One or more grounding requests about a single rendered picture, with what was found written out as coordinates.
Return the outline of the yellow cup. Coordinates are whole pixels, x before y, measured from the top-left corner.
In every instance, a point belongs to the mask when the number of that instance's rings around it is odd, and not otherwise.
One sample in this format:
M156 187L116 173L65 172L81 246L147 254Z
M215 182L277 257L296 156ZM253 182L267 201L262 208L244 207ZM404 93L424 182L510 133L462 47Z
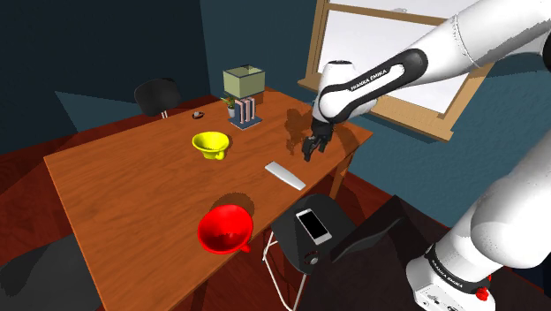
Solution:
M192 144L206 159L223 160L230 141L224 133L203 132L193 136Z

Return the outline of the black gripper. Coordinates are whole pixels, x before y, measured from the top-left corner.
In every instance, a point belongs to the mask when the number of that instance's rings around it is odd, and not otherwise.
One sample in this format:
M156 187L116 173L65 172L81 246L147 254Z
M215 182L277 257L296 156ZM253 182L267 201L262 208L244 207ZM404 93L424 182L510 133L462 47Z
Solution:
M312 120L312 136L306 137L302 145L304 160L309 162L313 151L318 147L323 153L329 141L331 141L334 126L328 122L320 121L317 118Z

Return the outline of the red cup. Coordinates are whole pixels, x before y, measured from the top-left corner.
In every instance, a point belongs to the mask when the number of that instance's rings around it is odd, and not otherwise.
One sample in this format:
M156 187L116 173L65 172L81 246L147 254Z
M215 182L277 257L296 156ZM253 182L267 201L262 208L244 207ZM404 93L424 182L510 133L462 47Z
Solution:
M199 222L197 235L202 247L212 254L249 253L253 219L242 207L227 204L213 208Z

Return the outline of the white remote control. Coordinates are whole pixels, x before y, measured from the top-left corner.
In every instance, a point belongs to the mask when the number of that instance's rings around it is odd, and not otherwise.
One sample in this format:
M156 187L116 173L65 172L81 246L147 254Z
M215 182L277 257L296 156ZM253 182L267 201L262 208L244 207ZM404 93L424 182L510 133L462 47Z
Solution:
M279 163L272 161L265 166L265 169L289 186L292 186L299 191L303 190L306 187L306 184L300 178L295 176L289 170L285 169Z

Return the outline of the dark robot stand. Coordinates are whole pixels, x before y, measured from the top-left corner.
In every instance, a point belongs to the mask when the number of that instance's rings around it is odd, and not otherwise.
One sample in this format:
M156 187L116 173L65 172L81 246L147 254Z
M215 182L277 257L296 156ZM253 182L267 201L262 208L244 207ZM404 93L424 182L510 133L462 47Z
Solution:
M383 229L389 231L373 247L320 260L297 311L425 311L414 301L405 267L449 228L393 196L352 236Z

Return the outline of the small potted green plant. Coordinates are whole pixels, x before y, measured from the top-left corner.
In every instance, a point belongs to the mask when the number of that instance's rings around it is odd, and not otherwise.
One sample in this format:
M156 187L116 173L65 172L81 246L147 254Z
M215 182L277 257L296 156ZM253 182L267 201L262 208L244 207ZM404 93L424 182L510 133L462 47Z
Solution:
M221 97L221 100L226 104L230 118L234 118L236 97L233 95L228 95L227 97Z

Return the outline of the white smartphone with black screen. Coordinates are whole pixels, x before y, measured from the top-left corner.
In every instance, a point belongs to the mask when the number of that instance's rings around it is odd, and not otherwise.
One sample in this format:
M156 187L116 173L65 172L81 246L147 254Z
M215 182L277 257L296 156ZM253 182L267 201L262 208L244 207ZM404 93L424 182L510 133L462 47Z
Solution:
M296 218L302 224L307 234L310 236L316 246L321 245L332 239L331 233L321 222L320 218L316 216L312 209L299 211L296 214Z

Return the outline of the black chair with white legs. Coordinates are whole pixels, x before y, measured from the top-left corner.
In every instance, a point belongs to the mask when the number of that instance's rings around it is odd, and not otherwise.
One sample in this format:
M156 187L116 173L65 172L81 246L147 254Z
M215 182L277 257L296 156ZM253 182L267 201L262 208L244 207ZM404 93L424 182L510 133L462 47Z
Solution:
M299 211L312 209L332 235L332 239L316 246L296 218ZM302 274L302 278L313 272L314 265L335 247L356 225L337 202L321 193L307 195L298 200L279 216L270 226L268 243L263 249L262 261L268 263L269 249L278 245L285 258Z

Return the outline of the brown wooden table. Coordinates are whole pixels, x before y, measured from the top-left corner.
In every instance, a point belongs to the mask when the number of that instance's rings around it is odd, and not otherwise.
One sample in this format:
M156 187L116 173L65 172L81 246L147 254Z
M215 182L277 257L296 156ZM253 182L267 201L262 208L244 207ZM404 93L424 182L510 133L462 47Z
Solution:
M202 110L200 119L183 112L45 157L105 311L170 311L228 261L198 240L211 208L242 204L262 233L302 195L267 164L311 189L328 174L341 178L371 135L339 124L325 151L306 162L309 105L269 89L257 110L262 121L245 130L229 121L223 102ZM228 136L223 160L193 146L203 132Z

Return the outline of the black round-backed chair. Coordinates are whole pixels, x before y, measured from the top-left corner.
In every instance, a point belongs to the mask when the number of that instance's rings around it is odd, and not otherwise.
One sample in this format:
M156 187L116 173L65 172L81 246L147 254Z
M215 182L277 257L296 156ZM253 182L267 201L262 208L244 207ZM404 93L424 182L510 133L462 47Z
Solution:
M182 97L175 80L160 78L139 85L134 91L134 99L145 115L166 118L168 110L176 108Z

